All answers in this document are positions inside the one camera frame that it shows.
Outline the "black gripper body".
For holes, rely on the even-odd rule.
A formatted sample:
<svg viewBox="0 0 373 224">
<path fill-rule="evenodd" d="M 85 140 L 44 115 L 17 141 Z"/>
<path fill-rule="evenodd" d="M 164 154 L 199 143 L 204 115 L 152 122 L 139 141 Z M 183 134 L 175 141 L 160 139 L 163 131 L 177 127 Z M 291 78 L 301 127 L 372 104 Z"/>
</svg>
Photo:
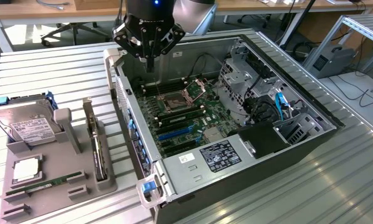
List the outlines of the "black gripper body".
<svg viewBox="0 0 373 224">
<path fill-rule="evenodd" d="M 129 29 L 147 29 L 160 27 L 169 30 L 175 25 L 173 0 L 128 0 L 125 27 Z"/>
</svg>

